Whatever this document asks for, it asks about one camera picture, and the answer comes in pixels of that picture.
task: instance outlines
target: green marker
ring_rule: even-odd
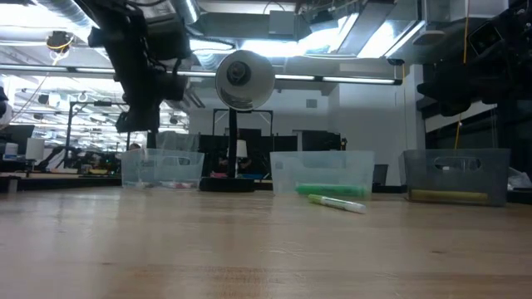
[[[354,213],[366,213],[366,206],[359,203],[351,203],[340,199],[331,199],[321,195],[310,194],[308,199],[311,203],[321,204],[330,208],[339,208]]]
[[[344,186],[333,184],[300,184],[296,192],[302,195],[320,194],[329,196],[349,196],[366,198],[371,192],[359,186]]]

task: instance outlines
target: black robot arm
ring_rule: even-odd
[[[190,56],[185,25],[177,15],[146,21],[141,3],[130,0],[76,0],[98,24],[89,36],[90,47],[104,47],[124,89],[130,109],[116,122],[119,132],[157,131],[163,100],[182,100],[187,78],[169,73],[159,59]]]

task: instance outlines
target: translucent plastic container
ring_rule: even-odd
[[[509,149],[407,150],[402,163],[411,201],[506,204]]]
[[[324,185],[343,190],[353,187],[362,191],[364,197],[371,195],[373,152],[274,152],[270,157],[275,194],[295,194],[300,186]]]
[[[204,154],[168,149],[137,149],[122,154],[122,186],[197,189]]]

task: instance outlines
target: pink object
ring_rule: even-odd
[[[227,174],[221,174],[221,173],[211,173],[210,174],[210,177],[211,178],[227,178]]]

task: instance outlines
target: wooden tabletop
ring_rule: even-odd
[[[255,194],[78,189],[0,197],[0,298],[532,297],[532,208],[367,214]]]

